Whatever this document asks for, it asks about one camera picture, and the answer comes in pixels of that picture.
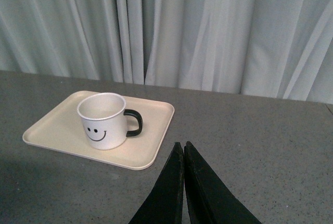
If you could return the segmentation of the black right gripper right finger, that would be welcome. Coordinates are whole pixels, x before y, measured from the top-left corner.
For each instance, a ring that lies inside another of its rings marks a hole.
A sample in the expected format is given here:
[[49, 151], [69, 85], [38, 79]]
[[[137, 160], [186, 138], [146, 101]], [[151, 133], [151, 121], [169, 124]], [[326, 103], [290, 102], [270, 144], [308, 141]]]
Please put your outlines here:
[[260, 223], [191, 142], [184, 147], [185, 191], [191, 223]]

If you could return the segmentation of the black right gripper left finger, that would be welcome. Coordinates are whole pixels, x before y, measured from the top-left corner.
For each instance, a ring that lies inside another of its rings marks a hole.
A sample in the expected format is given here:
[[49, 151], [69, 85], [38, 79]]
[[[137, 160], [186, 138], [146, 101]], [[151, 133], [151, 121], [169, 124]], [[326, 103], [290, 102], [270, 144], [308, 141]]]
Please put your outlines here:
[[130, 223], [181, 223], [183, 193], [184, 153], [176, 142], [151, 192]]

